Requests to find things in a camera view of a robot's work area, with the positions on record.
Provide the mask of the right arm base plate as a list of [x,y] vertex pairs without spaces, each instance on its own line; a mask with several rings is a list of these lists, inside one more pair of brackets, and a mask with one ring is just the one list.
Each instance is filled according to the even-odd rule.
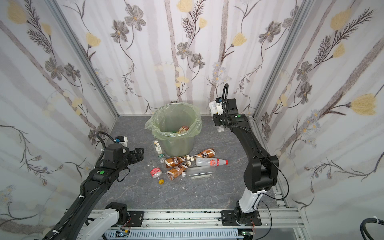
[[224,227],[252,227],[261,226],[261,217],[258,211],[252,213],[242,213],[238,209],[236,210],[223,210],[221,211],[221,220]]

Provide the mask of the yellow tea bottle red label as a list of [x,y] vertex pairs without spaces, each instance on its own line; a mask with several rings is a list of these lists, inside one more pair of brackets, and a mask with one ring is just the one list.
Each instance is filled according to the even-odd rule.
[[180,129],[177,131],[178,134],[183,134],[189,130],[188,126],[181,126]]

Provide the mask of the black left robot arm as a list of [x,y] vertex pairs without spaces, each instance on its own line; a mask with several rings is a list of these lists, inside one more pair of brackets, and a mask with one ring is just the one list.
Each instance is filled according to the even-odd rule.
[[130,150],[105,132],[96,132],[103,149],[95,168],[80,185],[80,194],[58,223],[43,237],[44,240],[75,240],[92,210],[129,165],[144,159],[143,148]]

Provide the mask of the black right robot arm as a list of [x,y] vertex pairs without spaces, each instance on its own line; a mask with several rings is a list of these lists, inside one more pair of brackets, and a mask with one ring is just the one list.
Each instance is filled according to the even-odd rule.
[[239,113],[236,99],[229,99],[228,92],[229,85],[225,84],[222,96],[210,102],[212,119],[220,130],[228,129],[235,134],[246,153],[248,164],[243,175],[246,185],[243,196],[236,203],[234,216],[230,219],[222,214],[222,222],[246,226],[255,222],[263,196],[282,201],[287,198],[290,186],[287,186],[287,193],[281,198],[267,195],[267,191],[277,184],[278,174],[283,173],[279,168],[279,159],[262,147],[252,131],[251,121],[245,114]]

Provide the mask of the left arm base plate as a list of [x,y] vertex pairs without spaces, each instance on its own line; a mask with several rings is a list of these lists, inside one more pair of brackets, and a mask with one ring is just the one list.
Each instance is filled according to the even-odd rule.
[[127,219],[122,224],[121,228],[141,227],[144,220],[144,211],[129,211]]

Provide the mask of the white label clear bottle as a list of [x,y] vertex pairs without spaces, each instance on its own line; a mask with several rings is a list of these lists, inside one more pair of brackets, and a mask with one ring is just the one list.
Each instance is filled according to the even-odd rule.
[[212,101],[209,103],[209,108],[212,116],[215,114],[218,114],[220,116],[224,112],[222,102],[217,103],[216,101]]

